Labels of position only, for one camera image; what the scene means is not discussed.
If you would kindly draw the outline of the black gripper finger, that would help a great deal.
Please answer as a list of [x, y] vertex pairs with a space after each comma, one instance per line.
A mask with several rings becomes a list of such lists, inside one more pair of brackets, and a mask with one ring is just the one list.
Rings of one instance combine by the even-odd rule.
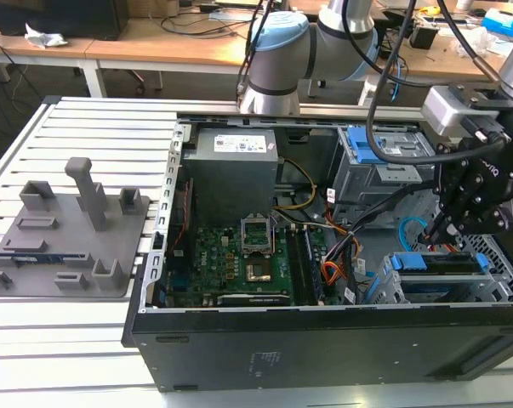
[[502, 204], [511, 200], [511, 178], [498, 169], [466, 169], [459, 187], [461, 214], [457, 234], [498, 233], [511, 226], [511, 211]]
[[425, 228], [425, 239], [429, 243], [452, 243], [457, 233], [461, 205], [459, 187], [467, 169], [467, 159], [440, 162], [435, 165], [433, 192], [439, 197], [434, 218]]

